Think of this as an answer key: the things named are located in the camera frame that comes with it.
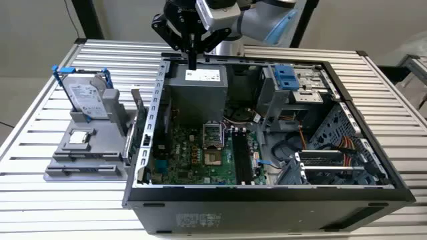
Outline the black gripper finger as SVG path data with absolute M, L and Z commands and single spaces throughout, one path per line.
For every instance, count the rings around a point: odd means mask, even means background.
M 179 17 L 169 21 L 166 14 L 157 14 L 153 18 L 151 27 L 171 46 L 171 48 L 187 55 L 189 69 L 194 69 L 194 48 L 191 46 L 191 33 L 189 32 L 186 19 Z
M 198 55 L 205 52 L 211 52 L 231 32 L 231 28 L 215 30 L 205 39 L 202 39 L 203 35 L 201 32 L 195 34 L 193 40 L 193 70 L 198 69 Z

